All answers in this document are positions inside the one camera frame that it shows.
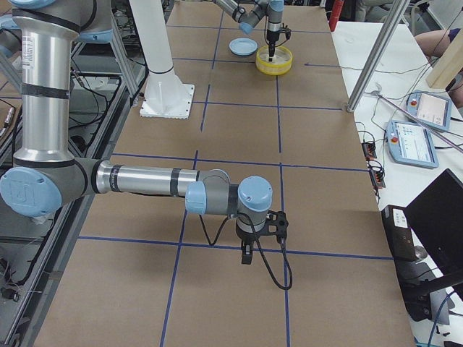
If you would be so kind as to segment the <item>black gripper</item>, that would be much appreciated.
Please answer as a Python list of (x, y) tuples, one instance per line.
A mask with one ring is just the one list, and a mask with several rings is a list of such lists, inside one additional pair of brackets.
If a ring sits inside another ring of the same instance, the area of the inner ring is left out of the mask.
[(237, 235), (241, 239), (241, 250), (242, 250), (242, 265), (252, 264), (252, 251), (253, 244), (264, 235), (263, 231), (256, 231), (255, 233), (243, 231), (240, 227), (237, 227)]
[(275, 45), (279, 40), (279, 32), (267, 30), (266, 40), (268, 42), (268, 60), (273, 61), (274, 54), (275, 54)]

